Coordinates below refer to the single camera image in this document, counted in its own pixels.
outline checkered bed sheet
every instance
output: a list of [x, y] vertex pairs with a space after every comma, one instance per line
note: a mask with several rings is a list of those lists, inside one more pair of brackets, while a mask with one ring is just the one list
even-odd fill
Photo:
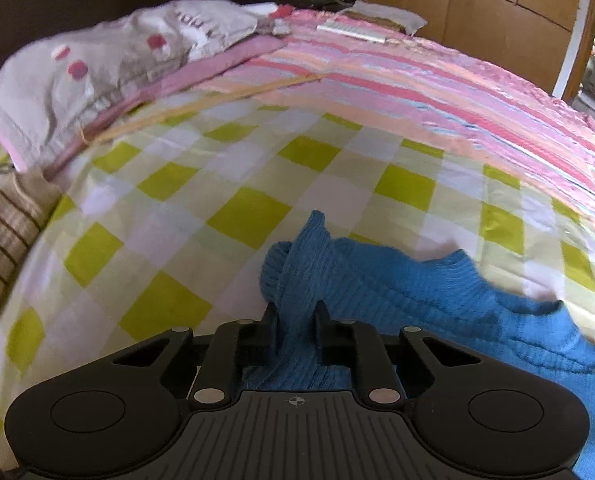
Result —
[[260, 317], [266, 251], [313, 209], [334, 236], [420, 259], [463, 248], [504, 290], [564, 300], [595, 340], [591, 224], [503, 171], [392, 133], [248, 99], [97, 146], [72, 171], [0, 317], [3, 467], [15, 465], [5, 413], [33, 384], [174, 325]]

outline bed sheet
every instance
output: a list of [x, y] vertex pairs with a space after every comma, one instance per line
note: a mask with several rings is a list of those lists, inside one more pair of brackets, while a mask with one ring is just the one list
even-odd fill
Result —
[[491, 63], [420, 38], [384, 46], [316, 30], [327, 12], [300, 10], [289, 45], [204, 88], [229, 91], [292, 73], [318, 86], [266, 102], [329, 111], [481, 162], [558, 197], [595, 224], [595, 121]]
[[334, 112], [231, 102], [94, 147], [69, 171], [0, 317], [2, 467], [15, 465], [5, 413], [33, 384], [170, 326], [259, 318], [266, 251], [313, 209], [334, 236], [420, 259], [463, 248], [495, 285], [564, 300], [595, 341], [588, 220], [505, 171]]

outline blue knitted garment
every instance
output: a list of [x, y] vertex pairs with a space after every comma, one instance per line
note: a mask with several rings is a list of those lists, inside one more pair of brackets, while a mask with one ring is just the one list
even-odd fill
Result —
[[418, 262], [393, 248], [332, 240], [318, 211], [295, 242], [270, 248], [260, 285], [279, 310], [281, 344], [272, 365], [247, 375], [247, 387], [350, 386], [346, 368], [317, 362], [313, 311], [324, 300], [333, 319], [362, 320], [391, 335], [402, 326], [421, 326], [565, 386], [591, 416], [591, 434], [574, 471], [595, 480], [595, 346], [561, 301], [536, 302], [494, 288], [463, 251]]

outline silver screw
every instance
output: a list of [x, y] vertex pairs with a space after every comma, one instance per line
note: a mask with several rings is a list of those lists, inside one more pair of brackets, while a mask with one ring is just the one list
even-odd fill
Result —
[[392, 404], [400, 400], [400, 394], [391, 388], [378, 388], [369, 393], [369, 399], [378, 404]]
[[202, 404], [215, 404], [216, 402], [224, 400], [225, 397], [226, 395], [224, 392], [217, 388], [204, 388], [195, 392], [195, 395], [193, 396], [197, 402], [201, 402]]

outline white keyboard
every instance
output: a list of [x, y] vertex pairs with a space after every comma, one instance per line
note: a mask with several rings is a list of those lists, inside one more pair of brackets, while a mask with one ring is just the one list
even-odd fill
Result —
[[317, 26], [318, 30], [325, 30], [326, 32], [334, 32], [342, 36], [356, 38], [356, 40], [372, 41], [373, 43], [386, 43], [388, 36], [369, 28], [354, 27], [340, 22], [328, 21]]

